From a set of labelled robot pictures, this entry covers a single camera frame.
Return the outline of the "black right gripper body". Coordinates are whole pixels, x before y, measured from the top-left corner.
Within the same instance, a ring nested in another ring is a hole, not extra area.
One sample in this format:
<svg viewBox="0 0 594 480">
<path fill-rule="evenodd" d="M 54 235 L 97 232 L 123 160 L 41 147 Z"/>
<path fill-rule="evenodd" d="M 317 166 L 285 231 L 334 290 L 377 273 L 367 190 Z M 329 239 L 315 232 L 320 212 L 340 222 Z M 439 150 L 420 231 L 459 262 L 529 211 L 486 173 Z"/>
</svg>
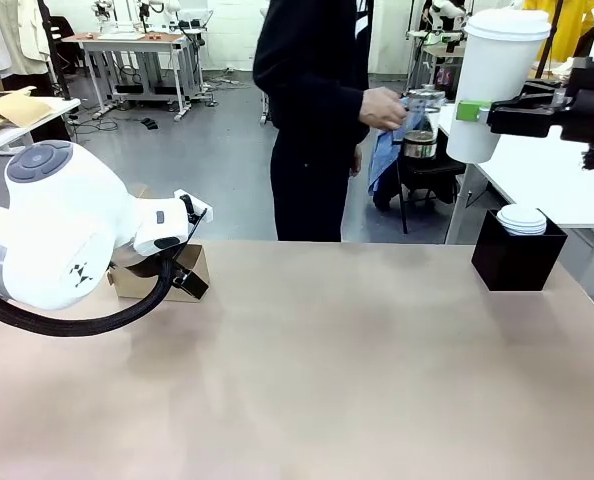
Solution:
<svg viewBox="0 0 594 480">
<path fill-rule="evenodd" d="M 594 146 L 594 61 L 573 60 L 565 96 L 570 99 L 562 114 L 562 136 L 566 141 Z"/>
</svg>

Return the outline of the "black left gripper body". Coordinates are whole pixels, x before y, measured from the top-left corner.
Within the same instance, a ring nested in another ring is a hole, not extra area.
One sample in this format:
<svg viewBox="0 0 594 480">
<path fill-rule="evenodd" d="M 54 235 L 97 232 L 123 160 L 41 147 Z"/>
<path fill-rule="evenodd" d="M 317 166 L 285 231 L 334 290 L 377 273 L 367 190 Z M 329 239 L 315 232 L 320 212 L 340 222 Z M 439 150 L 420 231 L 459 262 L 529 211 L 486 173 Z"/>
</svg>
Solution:
<svg viewBox="0 0 594 480">
<path fill-rule="evenodd" d="M 160 256 L 149 256 L 126 269 L 139 278 L 158 278 L 164 261 Z"/>
</svg>

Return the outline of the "person's right hand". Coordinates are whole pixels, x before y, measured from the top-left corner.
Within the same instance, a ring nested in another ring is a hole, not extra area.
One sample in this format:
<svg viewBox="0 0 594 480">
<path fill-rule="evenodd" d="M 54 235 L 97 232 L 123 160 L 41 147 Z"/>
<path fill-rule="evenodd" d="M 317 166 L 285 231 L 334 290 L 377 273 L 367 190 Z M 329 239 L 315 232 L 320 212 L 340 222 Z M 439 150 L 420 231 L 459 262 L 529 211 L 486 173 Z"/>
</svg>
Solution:
<svg viewBox="0 0 594 480">
<path fill-rule="evenodd" d="M 363 92 L 359 121 L 369 127 L 384 130 L 398 130 L 407 116 L 399 93 L 385 87 Z"/>
</svg>

